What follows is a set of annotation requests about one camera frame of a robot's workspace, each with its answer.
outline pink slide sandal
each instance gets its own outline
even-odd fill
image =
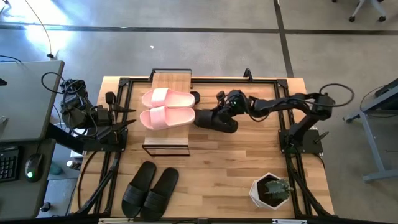
[[[160,106],[143,111],[139,119],[147,129],[156,131],[190,124],[195,120],[195,112],[192,108]]]
[[[142,104],[148,108],[166,106],[168,108],[190,108],[195,104],[195,97],[170,88],[149,90],[142,97]]]

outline white hexagonal pot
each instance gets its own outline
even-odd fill
[[[271,208],[271,209],[277,210],[277,209],[278,209],[279,207],[281,207],[284,203],[286,203],[286,202],[288,201],[288,199],[284,200],[283,202],[281,202],[280,204],[278,204],[276,207],[273,207],[273,206],[268,205],[267,203],[264,203],[264,202],[262,202],[262,201],[260,200],[259,192],[258,192],[258,190],[257,190],[257,183],[258,183],[260,180],[262,180],[263,178],[265,178],[265,177],[267,177],[267,176],[269,176],[269,175],[275,177],[275,178],[278,179],[278,180],[281,179],[280,177],[278,177],[278,176],[276,176],[276,175],[274,175],[274,174],[267,173],[266,175],[263,175],[262,177],[260,177],[259,179],[255,180],[255,181],[253,182],[253,184],[252,184],[252,186],[251,186],[251,188],[250,188],[249,195],[250,195],[250,197],[251,197],[251,200],[257,205],[257,207],[259,207],[259,208]]]

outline wooden table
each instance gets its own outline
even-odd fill
[[[104,77],[98,105],[107,106],[104,98],[105,93],[108,91],[117,92],[119,78]],[[303,79],[288,78],[287,81],[291,95],[306,92]],[[236,116],[234,119],[239,122],[239,129],[234,134],[221,133],[191,125],[189,133],[190,157],[151,157],[141,148],[146,129],[139,122],[139,114],[145,110],[141,104],[141,97],[146,91],[150,90],[150,87],[150,83],[135,83],[132,89],[130,108],[136,109],[137,112],[130,113],[127,119],[137,119],[137,121],[128,127],[129,137],[126,151],[122,153],[119,166],[112,217],[124,216],[121,210],[124,191],[144,161],[152,161],[157,165],[157,173],[152,186],[157,182],[165,168],[174,167],[180,172],[180,178],[163,216],[164,218],[294,217],[291,198],[278,210],[271,210],[257,208],[249,196],[252,182],[267,172],[287,178],[285,158],[280,153],[279,148],[277,131],[280,127],[277,113],[271,113],[261,123],[251,121],[249,116],[246,115]],[[220,90],[228,93],[232,89],[240,89],[246,96],[252,95],[267,100],[275,98],[272,85],[195,83],[192,91],[198,91],[201,94],[201,102],[195,107],[213,108],[216,105],[216,94]],[[294,116],[295,121],[298,122],[304,114],[301,111],[294,110]],[[82,204],[98,185],[103,156],[103,153],[97,153],[88,164],[81,185]],[[322,163],[319,158],[311,154],[303,154],[302,157],[308,188],[323,207],[328,212],[333,213]],[[71,212],[77,211],[76,195],[74,194],[73,197]],[[108,188],[104,191],[101,211],[103,211],[107,196]],[[298,190],[298,199],[300,208],[304,212],[300,190]]]

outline black slipper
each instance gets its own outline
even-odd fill
[[[153,162],[146,161],[140,166],[123,195],[122,211],[125,216],[132,218],[138,215],[145,202],[155,172],[156,166]]]
[[[174,187],[178,181],[178,171],[174,168],[167,168],[160,176],[145,199],[144,206],[141,210],[141,218],[146,222],[155,222],[160,220],[166,211],[167,204],[174,191]]]
[[[195,98],[195,105],[197,105],[200,102],[200,94],[197,91],[192,91],[191,94]]]
[[[195,120],[193,123],[200,128],[213,129],[224,133],[234,133],[238,130],[238,122],[231,119],[225,123],[220,120],[220,117],[213,110],[209,109],[195,109]]]

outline plant pot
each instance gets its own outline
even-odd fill
[[[277,210],[280,206],[282,206],[288,199],[273,199],[271,195],[265,194],[267,192],[266,183],[272,180],[280,180],[281,178],[267,173],[263,175],[260,179],[257,179],[253,182],[250,188],[250,197],[251,200],[257,205],[259,208],[271,208]]]

